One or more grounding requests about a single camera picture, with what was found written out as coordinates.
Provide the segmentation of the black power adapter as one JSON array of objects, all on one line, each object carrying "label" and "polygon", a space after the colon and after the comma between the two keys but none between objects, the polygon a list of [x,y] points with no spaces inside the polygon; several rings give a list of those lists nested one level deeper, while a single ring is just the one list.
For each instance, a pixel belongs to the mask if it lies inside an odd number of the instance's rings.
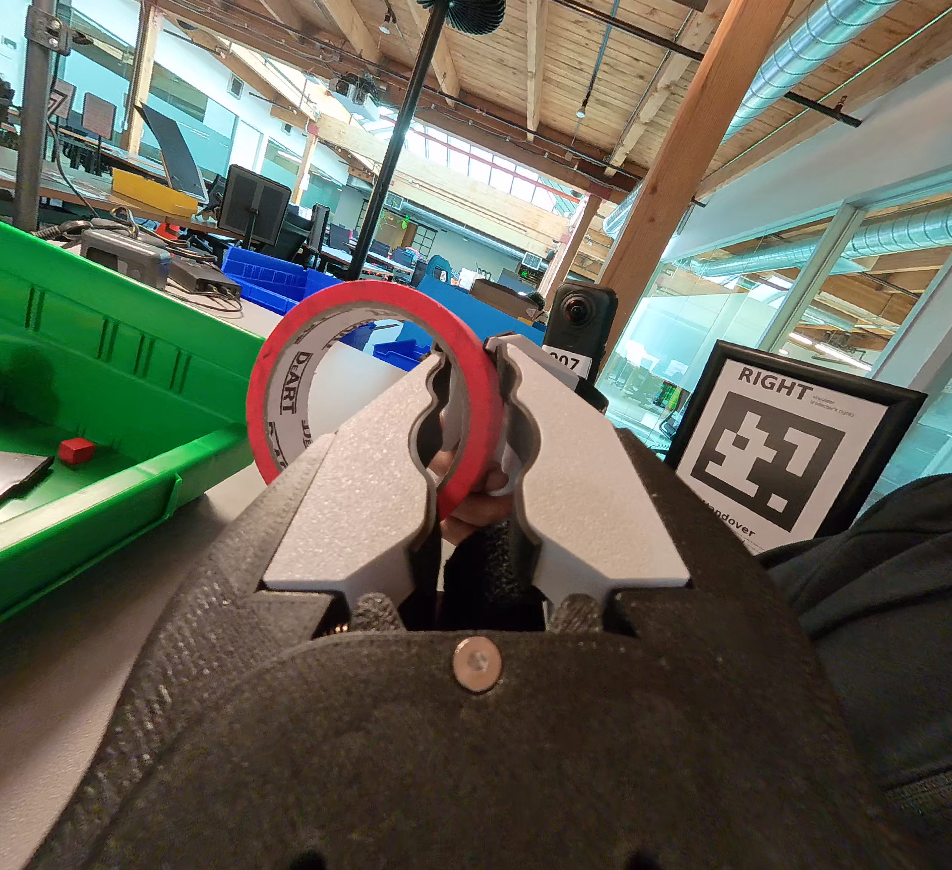
[{"label": "black power adapter", "polygon": [[173,256],[169,279],[190,294],[215,295],[239,300],[242,289],[221,269],[205,261]]}]

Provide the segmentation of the green plastic bin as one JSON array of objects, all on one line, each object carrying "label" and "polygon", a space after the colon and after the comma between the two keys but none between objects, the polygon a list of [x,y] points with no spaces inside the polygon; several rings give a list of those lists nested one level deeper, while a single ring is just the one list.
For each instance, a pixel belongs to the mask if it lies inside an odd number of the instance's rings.
[{"label": "green plastic bin", "polygon": [[[2,621],[252,463],[255,333],[2,225],[2,451],[54,457],[2,501]],[[95,458],[61,463],[83,437]]]}]

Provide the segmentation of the blue panel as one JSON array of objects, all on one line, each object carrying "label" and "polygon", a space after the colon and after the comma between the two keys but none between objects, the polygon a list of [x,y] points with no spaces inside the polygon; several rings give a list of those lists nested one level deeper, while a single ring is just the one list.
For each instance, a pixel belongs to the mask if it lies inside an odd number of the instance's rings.
[{"label": "blue panel", "polygon": [[539,310],[529,296],[492,281],[476,279],[464,290],[425,275],[417,289],[457,315],[481,338],[538,328]]}]

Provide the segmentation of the black monitor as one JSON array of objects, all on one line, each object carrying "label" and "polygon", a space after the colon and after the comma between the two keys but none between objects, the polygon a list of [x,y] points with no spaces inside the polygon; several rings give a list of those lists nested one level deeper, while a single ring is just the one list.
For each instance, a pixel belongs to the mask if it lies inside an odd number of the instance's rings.
[{"label": "black monitor", "polygon": [[252,243],[276,245],[292,198],[292,189],[231,164],[218,209],[217,227]]}]

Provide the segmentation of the blue plastic bin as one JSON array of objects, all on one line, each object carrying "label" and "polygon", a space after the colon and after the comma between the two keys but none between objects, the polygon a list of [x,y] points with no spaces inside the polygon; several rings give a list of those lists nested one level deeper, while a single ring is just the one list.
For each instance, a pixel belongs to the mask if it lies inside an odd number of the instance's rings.
[{"label": "blue plastic bin", "polygon": [[351,329],[340,342],[402,371],[410,371],[431,353],[433,339],[411,322],[384,319]]},{"label": "blue plastic bin", "polygon": [[224,254],[224,274],[240,288],[244,301],[260,305],[279,316],[303,299],[340,280],[316,269],[232,245]]}]

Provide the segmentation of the silver air duct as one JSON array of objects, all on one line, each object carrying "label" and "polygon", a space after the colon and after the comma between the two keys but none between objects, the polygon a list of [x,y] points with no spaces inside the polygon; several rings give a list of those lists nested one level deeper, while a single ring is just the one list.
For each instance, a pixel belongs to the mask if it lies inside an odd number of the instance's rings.
[{"label": "silver air duct", "polygon": [[[701,277],[739,276],[768,270],[802,269],[820,237],[796,243],[784,243],[713,260],[693,259],[691,271]],[[844,247],[832,274],[853,274],[866,271],[857,260],[951,245],[951,207],[944,206],[873,221],[859,227]]]},{"label": "silver air duct", "polygon": [[782,98],[811,108],[795,93],[803,79],[858,38],[901,0],[813,0],[778,36],[729,124],[724,142]]}]

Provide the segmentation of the framed marker sign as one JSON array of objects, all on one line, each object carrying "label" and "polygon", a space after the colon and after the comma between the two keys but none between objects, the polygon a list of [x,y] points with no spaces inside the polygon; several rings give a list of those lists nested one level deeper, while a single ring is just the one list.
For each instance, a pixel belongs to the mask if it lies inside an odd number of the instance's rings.
[{"label": "framed marker sign", "polygon": [[752,554],[849,527],[926,394],[717,341],[665,460]]}]

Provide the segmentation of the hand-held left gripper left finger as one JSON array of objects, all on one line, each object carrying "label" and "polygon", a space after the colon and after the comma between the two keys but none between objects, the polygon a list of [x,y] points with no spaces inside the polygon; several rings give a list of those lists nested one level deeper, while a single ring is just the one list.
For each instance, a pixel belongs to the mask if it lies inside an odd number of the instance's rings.
[{"label": "hand-held left gripper left finger", "polygon": [[433,602],[442,558],[437,487],[422,459],[435,421],[432,353],[303,455],[316,470],[261,578],[264,591],[327,593],[355,606],[383,594],[396,606]]}]

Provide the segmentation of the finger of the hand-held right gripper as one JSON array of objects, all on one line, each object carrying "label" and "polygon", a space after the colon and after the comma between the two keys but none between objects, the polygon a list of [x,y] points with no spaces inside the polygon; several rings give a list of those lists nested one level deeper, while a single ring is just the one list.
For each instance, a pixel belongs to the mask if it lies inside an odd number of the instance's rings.
[{"label": "finger of the hand-held right gripper", "polygon": [[513,446],[505,432],[502,433],[487,468],[481,496],[491,500],[513,500],[524,465],[519,449]]}]

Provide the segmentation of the red tape roll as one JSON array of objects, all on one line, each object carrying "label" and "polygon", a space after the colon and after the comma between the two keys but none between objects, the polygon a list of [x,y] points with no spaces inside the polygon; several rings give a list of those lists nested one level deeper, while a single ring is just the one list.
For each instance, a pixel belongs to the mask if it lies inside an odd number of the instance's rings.
[{"label": "red tape roll", "polygon": [[437,489],[443,521],[492,461],[503,404],[496,367],[482,339],[460,316],[418,290],[380,281],[340,282],[295,305],[265,340],[252,369],[245,401],[252,454],[271,483],[311,445],[308,396],[318,365],[340,338],[379,318],[410,321],[430,335],[464,394],[467,419],[455,466]]}]

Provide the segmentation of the dark sign board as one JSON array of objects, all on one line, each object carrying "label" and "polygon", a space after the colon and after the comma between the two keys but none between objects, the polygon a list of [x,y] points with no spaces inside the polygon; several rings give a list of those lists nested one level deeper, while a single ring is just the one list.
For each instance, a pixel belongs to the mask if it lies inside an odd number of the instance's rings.
[{"label": "dark sign board", "polygon": [[83,96],[80,126],[92,136],[104,141],[113,138],[117,108],[116,106],[91,92]]}]

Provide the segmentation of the black sheet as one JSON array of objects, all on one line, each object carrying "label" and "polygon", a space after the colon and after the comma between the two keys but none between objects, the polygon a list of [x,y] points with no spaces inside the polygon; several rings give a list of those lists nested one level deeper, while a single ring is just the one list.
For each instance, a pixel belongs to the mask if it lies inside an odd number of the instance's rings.
[{"label": "black sheet", "polygon": [[1,501],[30,489],[53,462],[53,456],[1,451]]}]

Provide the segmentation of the wooden post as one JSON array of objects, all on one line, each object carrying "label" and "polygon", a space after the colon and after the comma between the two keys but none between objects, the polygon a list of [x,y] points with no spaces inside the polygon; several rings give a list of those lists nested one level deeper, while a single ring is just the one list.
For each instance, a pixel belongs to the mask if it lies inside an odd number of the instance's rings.
[{"label": "wooden post", "polygon": [[652,280],[793,0],[731,0],[687,89],[625,230],[601,272],[617,294],[612,350]]}]

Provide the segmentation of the long wooden desk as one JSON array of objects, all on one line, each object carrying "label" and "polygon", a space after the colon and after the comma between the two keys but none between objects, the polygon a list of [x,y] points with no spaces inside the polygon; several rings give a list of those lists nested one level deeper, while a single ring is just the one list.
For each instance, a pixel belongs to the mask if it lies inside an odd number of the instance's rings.
[{"label": "long wooden desk", "polygon": [[189,219],[163,215],[155,210],[149,210],[131,199],[113,194],[113,178],[110,180],[88,175],[66,175],[64,179],[56,172],[53,164],[44,164],[39,182],[39,194],[42,198],[55,199],[78,206],[89,205],[97,210],[111,210],[114,207],[125,207],[138,219],[145,219],[158,223],[169,222],[178,227],[194,229],[199,232],[222,232],[217,227],[216,220],[206,220],[192,216]]}]

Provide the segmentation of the tilted dark board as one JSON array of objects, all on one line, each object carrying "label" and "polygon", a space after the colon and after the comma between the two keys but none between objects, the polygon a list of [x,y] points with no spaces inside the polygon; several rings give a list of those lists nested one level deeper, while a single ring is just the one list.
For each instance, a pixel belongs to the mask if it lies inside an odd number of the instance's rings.
[{"label": "tilted dark board", "polygon": [[136,111],[156,138],[169,186],[196,199],[199,207],[207,206],[208,190],[205,179],[178,123],[147,105],[138,104]]}]

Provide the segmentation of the yellow plastic bin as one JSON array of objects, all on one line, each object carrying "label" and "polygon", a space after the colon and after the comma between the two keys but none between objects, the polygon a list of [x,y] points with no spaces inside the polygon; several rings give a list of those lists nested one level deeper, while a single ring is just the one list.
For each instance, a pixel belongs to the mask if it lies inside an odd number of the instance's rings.
[{"label": "yellow plastic bin", "polygon": [[165,216],[189,219],[200,209],[198,200],[147,177],[113,169],[113,194]]}]

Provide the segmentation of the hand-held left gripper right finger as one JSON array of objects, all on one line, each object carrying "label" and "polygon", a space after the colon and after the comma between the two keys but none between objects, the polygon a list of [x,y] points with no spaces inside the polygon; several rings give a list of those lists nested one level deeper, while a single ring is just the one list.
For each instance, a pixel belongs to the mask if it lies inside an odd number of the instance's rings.
[{"label": "hand-held left gripper right finger", "polygon": [[683,587],[689,573],[605,417],[607,400],[518,334],[486,341],[504,406],[495,460],[513,498],[515,569],[553,606],[572,594]]}]

